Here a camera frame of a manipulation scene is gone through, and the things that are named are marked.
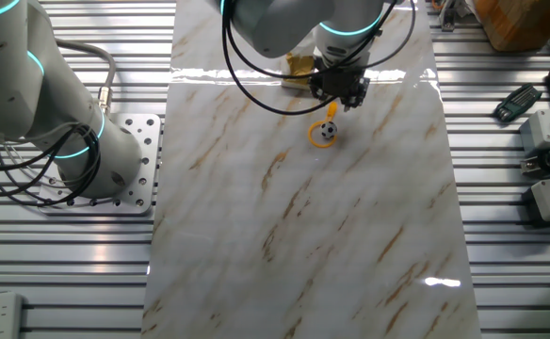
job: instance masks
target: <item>cardboard box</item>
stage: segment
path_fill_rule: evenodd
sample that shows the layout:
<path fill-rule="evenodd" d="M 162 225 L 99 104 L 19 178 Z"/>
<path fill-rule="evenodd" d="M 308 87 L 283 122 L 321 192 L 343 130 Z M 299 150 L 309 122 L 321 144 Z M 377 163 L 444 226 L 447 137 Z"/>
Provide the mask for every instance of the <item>cardboard box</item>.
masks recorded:
<path fill-rule="evenodd" d="M 537 49 L 550 39 L 550 0 L 477 0 L 476 10 L 497 51 Z"/>

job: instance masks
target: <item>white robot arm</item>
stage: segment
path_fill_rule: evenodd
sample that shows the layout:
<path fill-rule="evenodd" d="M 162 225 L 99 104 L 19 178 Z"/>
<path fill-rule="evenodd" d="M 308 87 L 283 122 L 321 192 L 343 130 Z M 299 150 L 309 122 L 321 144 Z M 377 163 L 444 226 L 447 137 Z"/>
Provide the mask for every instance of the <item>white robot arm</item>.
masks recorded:
<path fill-rule="evenodd" d="M 208 0 L 217 10 L 230 4 Z M 311 77 L 309 84 L 320 100 L 339 97 L 346 109 L 363 103 L 368 81 L 364 68 L 371 42 L 357 53 L 381 19 L 385 0 L 236 0 L 235 30 L 262 56 L 281 57 L 296 47 L 313 28 L 320 59 L 319 70 L 346 61 L 337 72 Z"/>

